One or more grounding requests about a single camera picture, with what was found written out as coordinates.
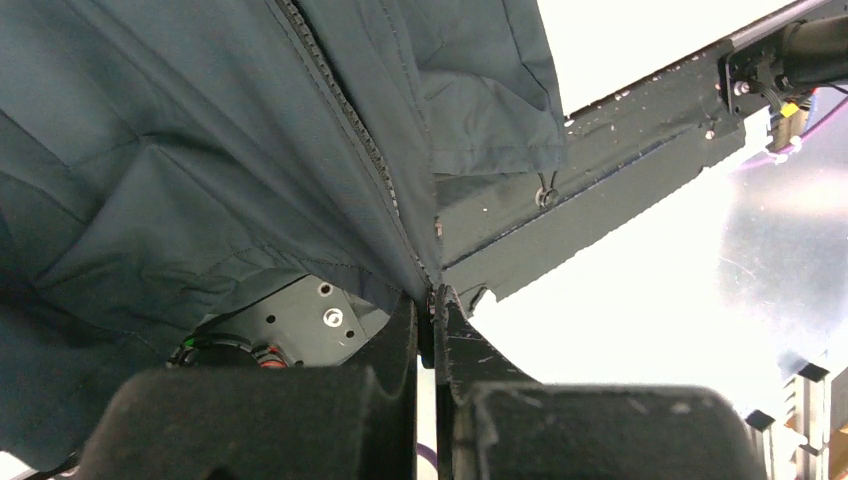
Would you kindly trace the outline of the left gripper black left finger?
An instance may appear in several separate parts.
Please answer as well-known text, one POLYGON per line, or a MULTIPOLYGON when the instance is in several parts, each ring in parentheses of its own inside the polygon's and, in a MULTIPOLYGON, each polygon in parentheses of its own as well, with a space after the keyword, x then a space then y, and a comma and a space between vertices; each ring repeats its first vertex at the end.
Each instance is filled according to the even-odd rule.
POLYGON ((148 370, 81 455, 82 479, 411 479, 417 310, 340 366, 148 370))

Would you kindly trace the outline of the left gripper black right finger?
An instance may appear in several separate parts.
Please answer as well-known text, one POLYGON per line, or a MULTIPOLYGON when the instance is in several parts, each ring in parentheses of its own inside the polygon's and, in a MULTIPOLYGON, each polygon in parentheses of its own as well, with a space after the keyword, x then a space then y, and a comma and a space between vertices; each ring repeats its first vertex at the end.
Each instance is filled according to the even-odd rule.
POLYGON ((762 479, 748 429, 717 392, 531 379, 431 296, 442 479, 762 479))

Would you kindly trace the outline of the grey black gradient hooded jacket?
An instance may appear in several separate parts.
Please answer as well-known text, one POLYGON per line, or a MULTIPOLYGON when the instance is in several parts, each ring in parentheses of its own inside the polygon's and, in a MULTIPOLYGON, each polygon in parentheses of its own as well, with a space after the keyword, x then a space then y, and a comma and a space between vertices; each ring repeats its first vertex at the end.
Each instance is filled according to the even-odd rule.
POLYGON ((2 450, 298 277, 423 301, 438 178, 564 162, 534 1, 3 2, 2 450))

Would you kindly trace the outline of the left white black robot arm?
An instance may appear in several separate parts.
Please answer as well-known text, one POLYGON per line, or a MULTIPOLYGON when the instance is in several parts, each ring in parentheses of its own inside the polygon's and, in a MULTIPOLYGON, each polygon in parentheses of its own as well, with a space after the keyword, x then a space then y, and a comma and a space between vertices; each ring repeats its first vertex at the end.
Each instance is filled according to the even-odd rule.
POLYGON ((419 364, 442 479, 762 479, 715 392, 531 380, 441 286, 385 313, 305 277, 203 323, 111 401, 81 479, 412 479, 419 364))

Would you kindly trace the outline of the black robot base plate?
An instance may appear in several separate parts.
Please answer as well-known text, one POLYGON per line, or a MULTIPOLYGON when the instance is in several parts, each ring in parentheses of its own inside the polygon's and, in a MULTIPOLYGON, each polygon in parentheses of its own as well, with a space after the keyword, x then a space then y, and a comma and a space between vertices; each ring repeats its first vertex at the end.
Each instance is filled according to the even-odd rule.
POLYGON ((559 171, 444 182, 446 289, 472 311, 538 280, 748 144, 846 37, 845 2, 797 1, 570 115, 559 171))

